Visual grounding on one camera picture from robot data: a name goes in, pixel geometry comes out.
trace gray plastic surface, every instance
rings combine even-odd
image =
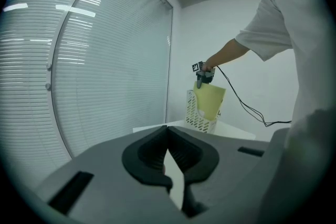
[[[178,127],[209,143],[220,154],[219,164],[210,178],[191,185],[195,200],[209,209],[188,219],[176,208],[164,187],[142,185],[122,165],[124,149],[157,129],[130,134],[88,149],[50,175],[38,188],[37,195],[45,202],[50,201],[72,176],[82,171],[94,174],[94,178],[68,216],[83,223],[254,223],[260,201],[280,160],[285,133],[275,133],[269,144]],[[260,158],[238,152],[241,146],[266,152]]]

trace perforated plastic basket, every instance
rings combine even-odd
[[[186,128],[209,134],[213,134],[215,132],[217,118],[213,121],[209,121],[199,114],[197,109],[197,97],[192,90],[187,91],[186,110],[187,113],[184,120],[184,125]]]

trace black cable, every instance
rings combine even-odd
[[[243,109],[248,113],[250,114],[252,117],[254,117],[257,121],[260,121],[260,122],[263,122],[263,124],[265,125],[265,127],[270,127],[272,126],[273,124],[276,124],[276,123],[291,123],[292,121],[274,121],[274,122],[265,122],[265,119],[264,119],[264,116],[261,112],[259,112],[258,110],[254,109],[254,108],[251,108],[250,106],[248,106],[247,104],[245,104],[241,99],[240,97],[238,96],[238,94],[236,93],[235,89],[233,88],[233,86],[231,85],[231,82],[229,80],[229,78],[224,74],[224,72],[221,70],[220,67],[218,67],[218,69],[220,70],[220,72],[223,74],[223,76],[226,78],[227,82],[230,84],[233,92],[235,93],[236,97],[238,98],[239,102],[240,102],[240,105],[243,107]],[[260,118],[261,120],[259,120],[258,118],[256,118],[254,115],[252,115],[246,108],[250,109],[251,111],[253,111],[254,113],[256,113]]]

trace window blind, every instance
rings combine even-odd
[[[52,72],[58,124],[74,156],[164,122],[171,26],[162,0],[75,3]]]
[[[8,0],[0,15],[0,142],[10,172],[31,188],[67,161],[47,104],[46,63],[70,0]]]

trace forearm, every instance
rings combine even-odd
[[[248,48],[239,44],[235,39],[231,39],[219,52],[212,55],[206,61],[206,65],[209,67],[216,67],[235,60],[243,56],[248,51]]]

